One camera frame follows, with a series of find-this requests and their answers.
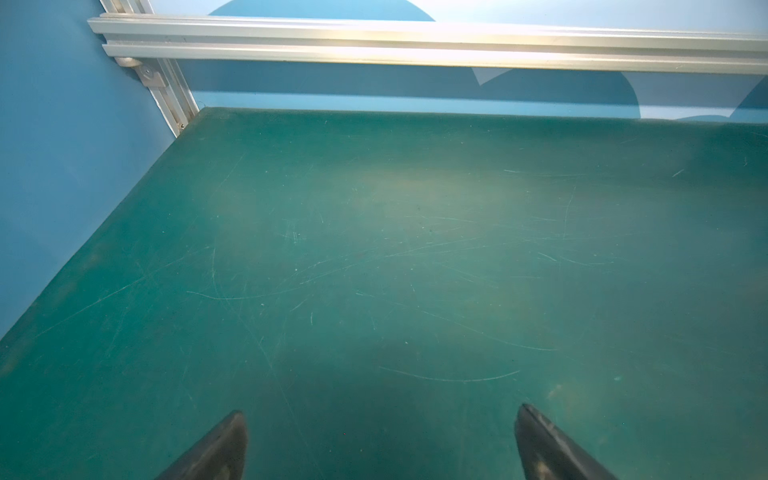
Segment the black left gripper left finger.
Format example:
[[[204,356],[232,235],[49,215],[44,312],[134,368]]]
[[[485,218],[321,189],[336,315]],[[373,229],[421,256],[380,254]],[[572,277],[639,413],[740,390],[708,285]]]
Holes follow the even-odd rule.
[[[161,472],[157,480],[207,480],[243,477],[248,447],[245,415],[234,410]]]

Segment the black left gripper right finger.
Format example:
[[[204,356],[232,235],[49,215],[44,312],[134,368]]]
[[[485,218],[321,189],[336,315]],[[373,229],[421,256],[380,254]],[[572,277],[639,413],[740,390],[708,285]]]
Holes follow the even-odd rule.
[[[522,404],[514,433],[528,480],[617,480],[605,466],[531,404]]]

